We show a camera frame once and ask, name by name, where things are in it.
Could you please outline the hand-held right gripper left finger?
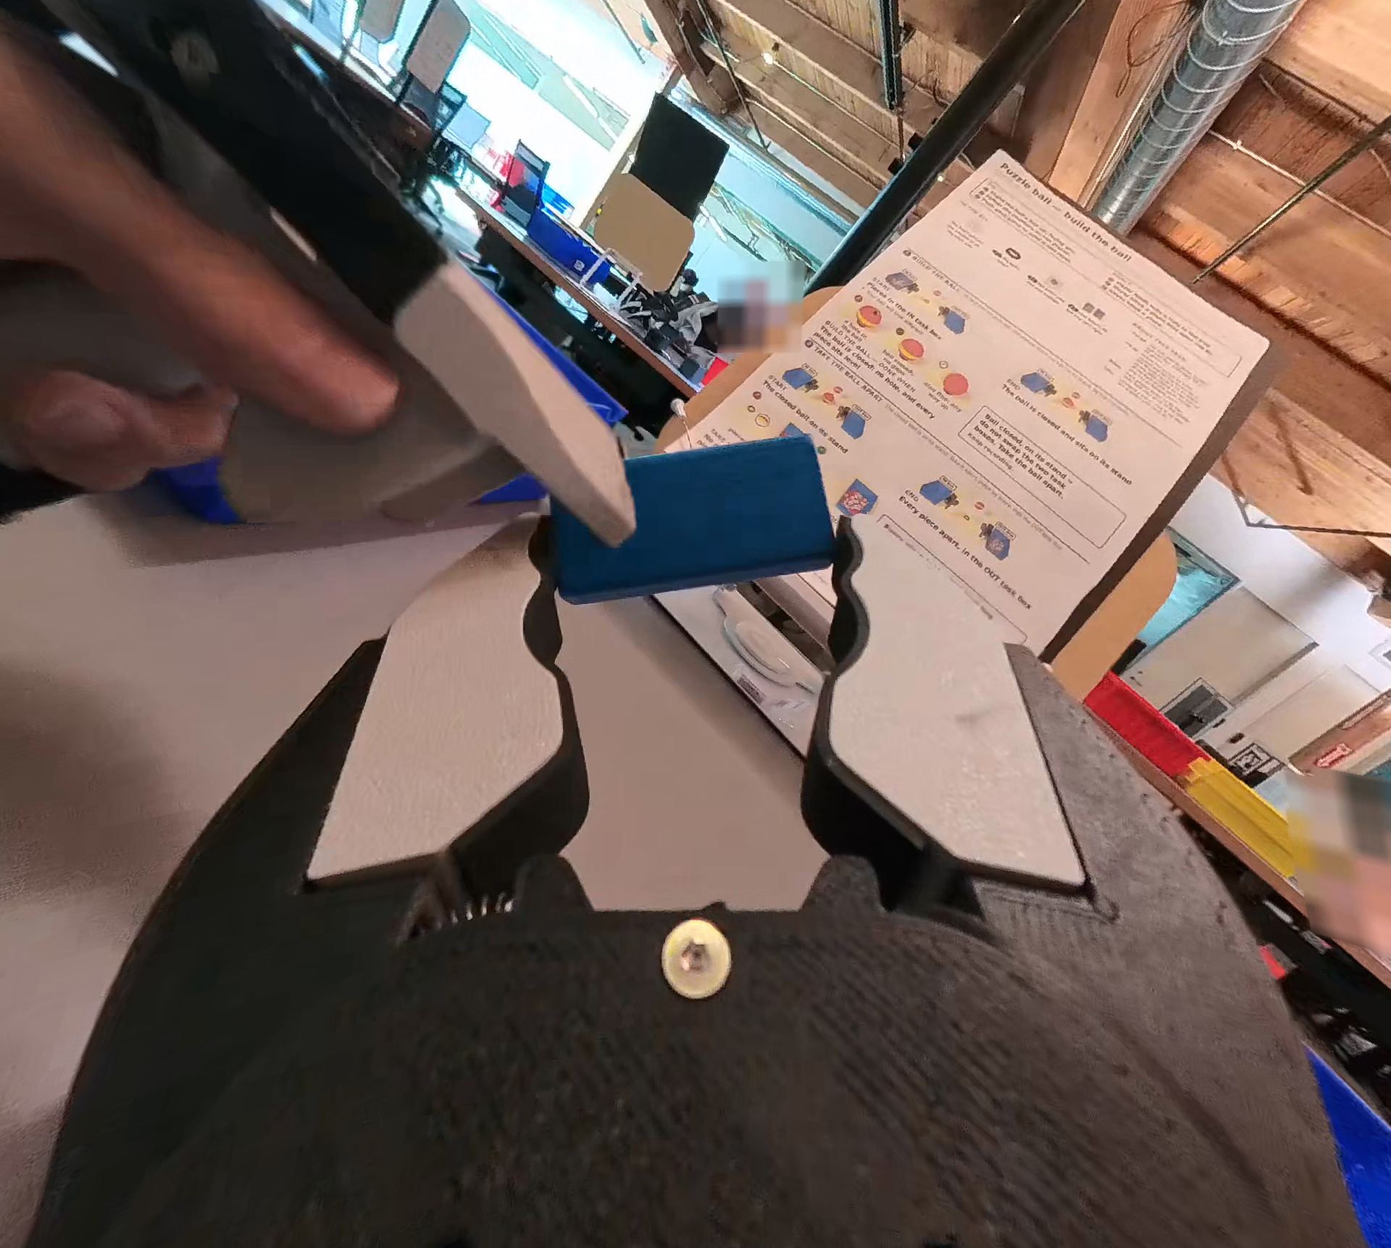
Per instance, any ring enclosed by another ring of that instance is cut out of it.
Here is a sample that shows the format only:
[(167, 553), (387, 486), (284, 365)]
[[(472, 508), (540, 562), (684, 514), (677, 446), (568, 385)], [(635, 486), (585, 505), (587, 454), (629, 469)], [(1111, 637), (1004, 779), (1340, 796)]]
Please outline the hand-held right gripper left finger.
[(385, 635), (306, 879), (338, 884), (449, 858), (474, 899), (514, 893), (588, 805), (548, 520), (501, 525), (409, 601)]

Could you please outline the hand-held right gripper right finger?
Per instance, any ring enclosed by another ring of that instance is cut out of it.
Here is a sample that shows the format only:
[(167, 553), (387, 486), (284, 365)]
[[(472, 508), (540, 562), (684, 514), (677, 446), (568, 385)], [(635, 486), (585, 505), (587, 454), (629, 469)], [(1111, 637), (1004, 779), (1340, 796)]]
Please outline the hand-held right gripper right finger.
[(832, 669), (803, 773), (813, 838), (866, 860), (890, 906), (975, 880), (1082, 893), (1084, 861), (993, 619), (940, 564), (848, 517), (832, 585)]

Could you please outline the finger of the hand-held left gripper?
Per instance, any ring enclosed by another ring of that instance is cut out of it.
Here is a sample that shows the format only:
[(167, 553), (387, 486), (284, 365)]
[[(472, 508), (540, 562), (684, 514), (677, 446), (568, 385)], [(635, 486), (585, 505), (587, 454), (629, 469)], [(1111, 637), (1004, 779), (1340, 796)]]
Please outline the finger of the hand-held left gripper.
[(222, 453), (222, 485), (249, 522), (342, 522), (383, 514), (429, 522), (494, 492), (525, 465), (445, 394), (409, 394), (383, 427), (332, 434), (243, 402)]
[(394, 318), (394, 336), (469, 424), (610, 547), (638, 515), (617, 438), (510, 311), (446, 262)]

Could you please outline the blue plastic bin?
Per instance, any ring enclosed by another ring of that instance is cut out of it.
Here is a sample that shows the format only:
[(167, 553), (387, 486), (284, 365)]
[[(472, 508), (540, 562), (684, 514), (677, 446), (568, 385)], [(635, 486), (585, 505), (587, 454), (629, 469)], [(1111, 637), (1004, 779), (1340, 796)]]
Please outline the blue plastic bin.
[[(520, 318), (509, 304), (503, 302), (503, 305), (509, 310), (510, 317), (522, 327), (522, 330), (546, 353), (565, 379), (587, 402), (591, 411), (610, 430), (613, 430), (617, 421), (617, 408), (601, 395), (597, 383), (584, 376), (582, 370), (578, 369), (574, 362), (549, 344), (548, 340), (539, 334), (530, 326), (530, 323)], [(439, 382), (416, 359), (413, 359), (412, 355), (407, 353), (397, 340), (396, 321), (391, 323), (391, 336), (385, 339), (385, 353), (398, 378), (400, 389), (397, 405), (394, 407), (391, 415), (409, 394), (448, 395)], [(249, 522), (230, 504), (222, 479), (223, 452), (225, 450), (222, 450), (217, 457), (210, 457), (201, 462), (184, 463), (168, 469), (156, 469), (148, 476), (148, 482), (162, 495), (168, 496), (183, 512), (203, 522), (216, 525), (259, 524)], [(514, 478), (503, 486), (507, 486), (517, 479), (522, 479), (523, 482), (532, 482), (542, 493), (548, 493), (548, 488), (527, 470), (525, 475)]]
[(1314, 1048), (1306, 1054), (1365, 1242), (1390, 1246), (1390, 1125)]

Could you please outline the blue rectangular block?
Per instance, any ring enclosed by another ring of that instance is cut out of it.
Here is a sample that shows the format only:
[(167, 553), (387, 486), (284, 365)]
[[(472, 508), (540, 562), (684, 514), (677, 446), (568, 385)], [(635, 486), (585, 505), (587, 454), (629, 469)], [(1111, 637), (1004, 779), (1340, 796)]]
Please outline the blue rectangular block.
[(804, 434), (633, 457), (623, 463), (635, 531), (609, 547), (554, 504), (552, 582), (571, 604), (652, 596), (820, 570), (830, 520), (816, 446)]

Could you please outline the red plastic bin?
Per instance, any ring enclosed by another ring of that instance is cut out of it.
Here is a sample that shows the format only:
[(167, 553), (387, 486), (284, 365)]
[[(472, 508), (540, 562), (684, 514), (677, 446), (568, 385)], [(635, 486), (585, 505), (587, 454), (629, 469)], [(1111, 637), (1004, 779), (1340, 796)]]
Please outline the red plastic bin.
[(1198, 760), (1211, 760), (1197, 741), (1116, 673), (1107, 673), (1087, 693), (1084, 703), (1114, 735), (1169, 779), (1181, 777)]

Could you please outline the white board stand base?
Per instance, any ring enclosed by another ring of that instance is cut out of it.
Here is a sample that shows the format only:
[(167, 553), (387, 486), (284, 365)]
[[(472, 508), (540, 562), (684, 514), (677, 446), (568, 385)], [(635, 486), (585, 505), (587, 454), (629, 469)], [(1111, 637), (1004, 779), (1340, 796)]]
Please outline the white board stand base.
[(653, 604), (800, 757), (806, 757), (829, 656), (752, 582), (658, 593)]

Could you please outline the wooden display board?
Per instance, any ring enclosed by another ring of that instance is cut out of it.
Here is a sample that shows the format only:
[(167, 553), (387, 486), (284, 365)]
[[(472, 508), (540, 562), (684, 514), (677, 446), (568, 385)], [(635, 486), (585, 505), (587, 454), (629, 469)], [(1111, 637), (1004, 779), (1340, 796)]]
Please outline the wooden display board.
[[(810, 291), (801, 302), (803, 320), (811, 321), (845, 292), (843, 286), (823, 286)], [(717, 378), (707, 381), (693, 398), (664, 424), (655, 450), (667, 453), (688, 446), (687, 425), (703, 423), (740, 383), (752, 376), (767, 359), (765, 353), (742, 353)], [(1101, 682), (1104, 674), (1139, 637), (1148, 619), (1162, 606), (1174, 589), (1177, 562), (1166, 528), (1175, 512), (1191, 496), (1198, 482), (1211, 470), (1219, 457), (1240, 431), (1243, 423), (1265, 399), (1281, 368), (1277, 349), (1266, 349), (1255, 372), (1217, 423), (1213, 434), (1200, 449), (1178, 486), (1156, 512), (1156, 533), (1143, 533), (1135, 547), (1124, 554), (1107, 579), (1094, 589), (1077, 609), (1072, 619), (1058, 635), (1058, 644), (1039, 657), (1052, 666), (1064, 689), (1077, 701)], [(777, 606), (790, 624), (795, 624), (809, 644), (814, 644), (813, 660), (829, 663), (832, 593), (826, 593), (809, 575), (755, 579), (761, 596)]]

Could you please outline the yellow plastic bin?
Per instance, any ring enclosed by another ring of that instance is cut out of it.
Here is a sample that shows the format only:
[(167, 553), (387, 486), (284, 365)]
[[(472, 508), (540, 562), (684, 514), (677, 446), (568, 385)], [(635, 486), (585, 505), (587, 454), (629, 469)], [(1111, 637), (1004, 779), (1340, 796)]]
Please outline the yellow plastic bin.
[(1297, 848), (1284, 812), (1211, 757), (1194, 758), (1177, 776), (1190, 799), (1239, 838), (1272, 870), (1297, 876)]

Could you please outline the printed instruction sheet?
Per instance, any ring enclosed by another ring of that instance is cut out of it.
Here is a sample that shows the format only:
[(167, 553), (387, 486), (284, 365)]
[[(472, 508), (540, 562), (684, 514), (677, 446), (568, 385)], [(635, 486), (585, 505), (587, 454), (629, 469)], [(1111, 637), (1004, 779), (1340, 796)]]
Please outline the printed instruction sheet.
[(1000, 150), (690, 441), (807, 436), (833, 520), (882, 527), (1049, 660), (1277, 370), (1266, 337)]

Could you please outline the black metal pole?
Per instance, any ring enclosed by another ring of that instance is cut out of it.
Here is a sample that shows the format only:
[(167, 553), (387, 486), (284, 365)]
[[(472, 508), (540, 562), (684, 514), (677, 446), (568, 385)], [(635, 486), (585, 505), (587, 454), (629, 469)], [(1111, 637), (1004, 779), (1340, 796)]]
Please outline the black metal pole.
[(888, 181), (840, 246), (809, 279), (807, 292), (849, 282), (891, 240), (933, 182), (991, 119), (1087, 0), (1030, 0), (982, 59), (903, 166)]

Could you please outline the silver ventilation duct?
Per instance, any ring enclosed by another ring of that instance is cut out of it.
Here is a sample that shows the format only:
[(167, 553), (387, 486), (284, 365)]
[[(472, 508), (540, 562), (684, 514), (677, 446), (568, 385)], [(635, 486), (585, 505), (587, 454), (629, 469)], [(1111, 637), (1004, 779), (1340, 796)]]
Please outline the silver ventilation duct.
[(1307, 0), (1203, 0), (1093, 217), (1129, 233)]

